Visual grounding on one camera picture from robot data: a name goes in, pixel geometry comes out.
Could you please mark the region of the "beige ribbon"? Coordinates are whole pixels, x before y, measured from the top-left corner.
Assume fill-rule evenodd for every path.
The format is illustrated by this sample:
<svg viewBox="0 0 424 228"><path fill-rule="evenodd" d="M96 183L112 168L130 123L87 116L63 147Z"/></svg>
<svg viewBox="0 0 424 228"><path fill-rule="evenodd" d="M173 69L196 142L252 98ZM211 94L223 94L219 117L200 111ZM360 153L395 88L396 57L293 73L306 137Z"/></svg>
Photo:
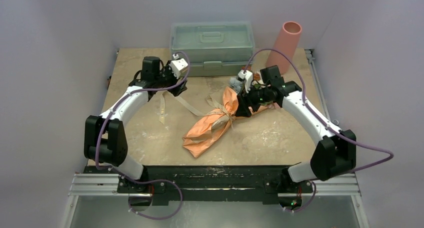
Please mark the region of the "beige ribbon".
<svg viewBox="0 0 424 228"><path fill-rule="evenodd" d="M164 124L165 123L165 108L166 108L166 100L165 100L165 95L166 94L170 94L169 92L165 91L161 94L160 96L160 116L159 116L159 121ZM208 96L206 98L206 102L209 106L218 109L219 111L210 111L208 113L203 113L200 110L196 109L194 106L190 105L186 100L184 100L183 98L177 96L174 97L173 95L171 95L171 97L173 97L176 101L178 101L183 107L185 107L190 113L194 114L195 116L198 117L204 117L204 116L209 116L209 115L223 115L222 118L218 118L215 122L213 122L211 129L218 129L219 127L224 125L224 122L229 122L231 128L233 129L233 120L234 118L232 117L232 115L226 110L226 108L218 103L215 99L213 99L211 96Z"/></svg>

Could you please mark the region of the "artificial flower bouquet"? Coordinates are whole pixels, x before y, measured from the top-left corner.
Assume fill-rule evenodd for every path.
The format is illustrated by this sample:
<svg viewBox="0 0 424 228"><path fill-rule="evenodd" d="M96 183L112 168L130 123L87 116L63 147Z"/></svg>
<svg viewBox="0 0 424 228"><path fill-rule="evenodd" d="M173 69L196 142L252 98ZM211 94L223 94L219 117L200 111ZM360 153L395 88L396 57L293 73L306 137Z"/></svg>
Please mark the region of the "artificial flower bouquet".
<svg viewBox="0 0 424 228"><path fill-rule="evenodd" d="M250 88L255 90L256 88L261 88L264 84L261 83L261 76L258 72L252 73L250 70L248 70L252 74L252 81L250 84ZM232 110L233 113L235 113L238 109L243 108L249 108L250 110L256 108L256 112L263 111L265 109L268 109L267 105L263 104L256 104L252 103L252 100L248 97L248 93L245 91L245 84L244 81L242 81L238 76L231 77L229 80L228 86L237 94L241 95L241 97L237 97L234 102L238 102L237 108L233 106Z"/></svg>

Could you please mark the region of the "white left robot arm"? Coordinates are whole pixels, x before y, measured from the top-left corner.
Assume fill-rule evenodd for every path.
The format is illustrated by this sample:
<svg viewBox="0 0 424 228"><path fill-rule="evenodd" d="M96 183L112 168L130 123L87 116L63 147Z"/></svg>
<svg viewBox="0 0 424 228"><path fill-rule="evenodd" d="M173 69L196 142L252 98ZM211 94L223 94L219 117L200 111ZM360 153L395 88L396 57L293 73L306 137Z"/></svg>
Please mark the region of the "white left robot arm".
<svg viewBox="0 0 424 228"><path fill-rule="evenodd" d="M128 154L125 126L158 91L173 96L184 92L190 71L190 60L182 51L174 53L167 63L156 56L146 56L142 61L141 70L124 94L102 114L87 117L83 147L84 156L99 170L116 170L130 179L130 187L138 193L148 189L149 179L143 175L144 165Z"/></svg>

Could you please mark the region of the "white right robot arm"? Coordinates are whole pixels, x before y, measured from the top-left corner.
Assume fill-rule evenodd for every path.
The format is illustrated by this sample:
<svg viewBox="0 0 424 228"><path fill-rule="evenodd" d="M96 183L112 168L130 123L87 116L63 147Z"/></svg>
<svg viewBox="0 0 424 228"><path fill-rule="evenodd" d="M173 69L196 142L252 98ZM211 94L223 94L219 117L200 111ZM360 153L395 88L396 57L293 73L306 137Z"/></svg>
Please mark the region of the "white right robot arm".
<svg viewBox="0 0 424 228"><path fill-rule="evenodd" d="M250 71L241 70L230 79L229 85L237 93L236 117L251 117L262 106L277 104L306 130L315 144L308 162L300 162L283 169L281 186L294 191L306 180L326 181L356 166L356 135L341 130L321 114L306 98L294 81L284 81L277 66L260 70L261 82L254 81Z"/></svg>

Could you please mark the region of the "orange wrapping paper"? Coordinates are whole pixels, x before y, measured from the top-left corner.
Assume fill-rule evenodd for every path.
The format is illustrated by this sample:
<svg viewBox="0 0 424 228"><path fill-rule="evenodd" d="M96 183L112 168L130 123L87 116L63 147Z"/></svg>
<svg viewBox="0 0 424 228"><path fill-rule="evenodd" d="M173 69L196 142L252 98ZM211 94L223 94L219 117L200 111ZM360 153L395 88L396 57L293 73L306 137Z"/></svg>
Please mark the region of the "orange wrapping paper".
<svg viewBox="0 0 424 228"><path fill-rule="evenodd" d="M210 148L228 129L233 128L236 110L239 107L237 93L230 87L224 89L222 102L216 101L211 96L206 98L207 104L212 107L208 113L196 110L186 101L180 103L192 114L200 119L183 136L182 146L187 149L194 158L198 158Z"/></svg>

